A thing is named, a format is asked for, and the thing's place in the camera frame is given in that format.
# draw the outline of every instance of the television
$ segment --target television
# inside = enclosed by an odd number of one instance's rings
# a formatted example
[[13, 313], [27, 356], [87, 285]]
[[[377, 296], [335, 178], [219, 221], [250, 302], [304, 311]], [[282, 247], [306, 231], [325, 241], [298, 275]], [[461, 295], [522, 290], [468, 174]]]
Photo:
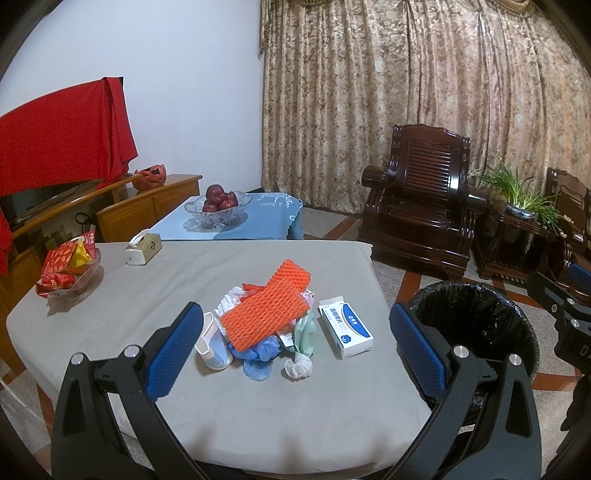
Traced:
[[72, 193], [82, 182], [63, 183], [50, 187], [39, 187], [37, 189], [23, 190], [0, 197], [0, 208], [2, 209], [11, 230], [26, 220], [29, 216], [35, 215]]

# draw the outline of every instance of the glass bowl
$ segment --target glass bowl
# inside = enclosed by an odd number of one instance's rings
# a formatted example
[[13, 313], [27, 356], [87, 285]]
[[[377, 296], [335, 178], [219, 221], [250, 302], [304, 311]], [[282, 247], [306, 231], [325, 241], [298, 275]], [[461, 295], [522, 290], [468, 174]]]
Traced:
[[54, 291], [51, 291], [47, 294], [48, 299], [60, 299], [60, 298], [72, 298], [77, 297], [81, 293], [83, 293], [89, 283], [90, 279], [95, 276], [95, 273], [98, 271], [100, 267], [100, 250], [95, 247], [95, 257], [90, 260], [85, 267], [87, 270], [74, 282], [74, 284], [64, 290], [63, 288], [56, 288]]
[[202, 212], [206, 198], [205, 195], [201, 195], [200, 197], [197, 197], [196, 200], [187, 202], [185, 204], [185, 210], [193, 215], [201, 223], [201, 226], [206, 229], [224, 228], [236, 225], [240, 222], [244, 209], [248, 205], [248, 202], [252, 200], [252, 197], [245, 193], [238, 192], [237, 190], [233, 190], [233, 192], [238, 200], [237, 207], [213, 213]]

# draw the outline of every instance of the trash can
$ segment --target trash can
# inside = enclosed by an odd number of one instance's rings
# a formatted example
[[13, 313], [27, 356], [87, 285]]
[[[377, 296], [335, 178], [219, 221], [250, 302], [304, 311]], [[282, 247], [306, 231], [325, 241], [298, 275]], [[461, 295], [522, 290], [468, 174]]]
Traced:
[[[450, 346], [467, 346], [476, 356], [503, 361], [517, 353], [533, 382], [540, 365], [534, 328], [514, 302], [479, 283], [442, 281], [420, 290], [409, 308], [424, 325], [437, 328]], [[470, 409], [473, 420], [482, 405], [478, 393]]]

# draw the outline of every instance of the metal screw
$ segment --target metal screw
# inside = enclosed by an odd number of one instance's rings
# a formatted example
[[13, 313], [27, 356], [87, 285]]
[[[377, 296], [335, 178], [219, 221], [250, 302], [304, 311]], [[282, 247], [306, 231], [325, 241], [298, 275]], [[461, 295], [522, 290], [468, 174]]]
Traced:
[[466, 358], [468, 355], [470, 355], [470, 352], [468, 351], [468, 349], [465, 346], [456, 345], [453, 348], [453, 354], [459, 358]]
[[123, 350], [123, 354], [127, 358], [135, 358], [138, 356], [138, 353], [139, 353], [139, 347], [137, 345], [128, 345], [125, 347], [125, 350]]
[[521, 357], [516, 353], [512, 353], [509, 355], [509, 362], [518, 367], [521, 365]]
[[72, 358], [70, 358], [70, 363], [72, 365], [80, 365], [83, 360], [84, 360], [84, 354], [78, 352], [78, 353], [75, 353], [74, 355], [72, 355]]

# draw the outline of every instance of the red cloth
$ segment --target red cloth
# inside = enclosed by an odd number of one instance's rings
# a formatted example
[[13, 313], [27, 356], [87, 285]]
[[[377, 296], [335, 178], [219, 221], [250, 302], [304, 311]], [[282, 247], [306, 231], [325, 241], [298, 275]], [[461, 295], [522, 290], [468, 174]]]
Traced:
[[[104, 180], [100, 188], [137, 156], [118, 78], [58, 90], [0, 117], [0, 195], [84, 180]], [[11, 242], [0, 215], [2, 274]]]

